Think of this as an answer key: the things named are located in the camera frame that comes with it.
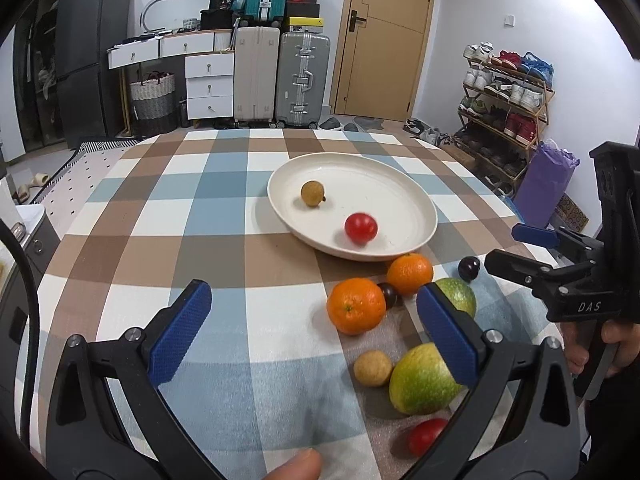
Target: red sneaker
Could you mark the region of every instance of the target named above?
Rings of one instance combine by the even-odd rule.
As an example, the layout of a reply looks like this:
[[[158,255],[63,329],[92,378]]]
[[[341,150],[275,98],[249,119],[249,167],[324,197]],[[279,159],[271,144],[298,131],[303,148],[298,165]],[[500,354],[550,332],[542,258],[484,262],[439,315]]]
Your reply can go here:
[[[518,115],[517,118],[520,122],[520,129],[516,136],[516,140],[528,146],[536,139],[538,126],[536,121],[530,117]]]
[[[504,127],[504,132],[508,136],[513,137],[515,139],[519,130],[520,130],[520,121],[518,120],[518,115],[509,114],[509,117],[507,117],[507,124]]]
[[[516,54],[515,52],[507,52],[506,50],[501,50],[498,61],[505,68],[517,70],[520,65],[520,55]]]

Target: human hand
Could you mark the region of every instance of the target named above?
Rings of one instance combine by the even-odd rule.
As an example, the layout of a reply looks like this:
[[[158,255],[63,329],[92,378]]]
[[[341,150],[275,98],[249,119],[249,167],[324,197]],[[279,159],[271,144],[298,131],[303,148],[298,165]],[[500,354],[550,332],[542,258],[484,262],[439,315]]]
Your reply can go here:
[[[584,365],[589,361],[589,352],[576,341],[578,327],[575,322],[560,323],[560,332],[564,338],[564,356],[572,374],[581,374]],[[602,341],[607,344],[620,343],[613,363],[607,371],[607,377],[619,373],[622,368],[629,366],[640,352],[640,325],[628,321],[609,319],[602,326],[600,334]]]
[[[320,454],[313,449],[305,449],[287,463],[271,471],[264,480],[318,480],[321,469]]]

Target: purple bag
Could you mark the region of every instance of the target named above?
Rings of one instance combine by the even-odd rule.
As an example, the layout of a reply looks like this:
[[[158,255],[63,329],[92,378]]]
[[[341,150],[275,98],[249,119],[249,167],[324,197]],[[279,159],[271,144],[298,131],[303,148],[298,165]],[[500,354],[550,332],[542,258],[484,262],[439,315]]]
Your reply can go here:
[[[552,140],[540,143],[513,200],[526,225],[546,228],[578,164]]]

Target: beige slipper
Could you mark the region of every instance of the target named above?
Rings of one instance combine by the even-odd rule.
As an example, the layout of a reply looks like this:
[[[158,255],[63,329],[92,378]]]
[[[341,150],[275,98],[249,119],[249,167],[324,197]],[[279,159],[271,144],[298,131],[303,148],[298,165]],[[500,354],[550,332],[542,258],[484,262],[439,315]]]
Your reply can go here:
[[[31,191],[29,191],[29,186],[27,186],[26,184],[22,184],[18,188],[18,202],[20,202],[21,204],[27,202],[30,195]]]
[[[30,182],[29,187],[44,187],[51,180],[51,177],[46,173],[37,173]]]

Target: door frame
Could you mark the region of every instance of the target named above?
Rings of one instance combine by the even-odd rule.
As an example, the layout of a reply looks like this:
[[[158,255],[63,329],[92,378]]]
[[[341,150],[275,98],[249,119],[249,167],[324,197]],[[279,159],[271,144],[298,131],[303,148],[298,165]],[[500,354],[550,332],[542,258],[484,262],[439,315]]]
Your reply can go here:
[[[420,61],[418,62],[419,70],[416,72],[414,79],[414,88],[411,94],[411,106],[406,113],[406,118],[412,116],[415,107],[415,97],[418,93],[418,86],[420,85],[420,76],[422,75],[422,69],[424,68],[424,58],[427,53],[427,44],[429,43],[429,32],[431,29],[431,21],[433,18],[433,7],[435,0],[429,0],[429,7],[427,9],[427,22],[425,24],[424,35],[422,38],[422,53],[420,54]],[[338,84],[340,83],[340,73],[342,72],[342,62],[344,58],[344,43],[347,40],[347,28],[349,26],[349,10],[351,9],[351,0],[342,1],[342,17],[340,19],[340,31],[338,33],[338,43],[336,44],[335,51],[335,63],[334,63],[334,76],[331,81],[331,95],[329,97],[329,106],[333,113],[335,113],[335,102],[338,97]]]

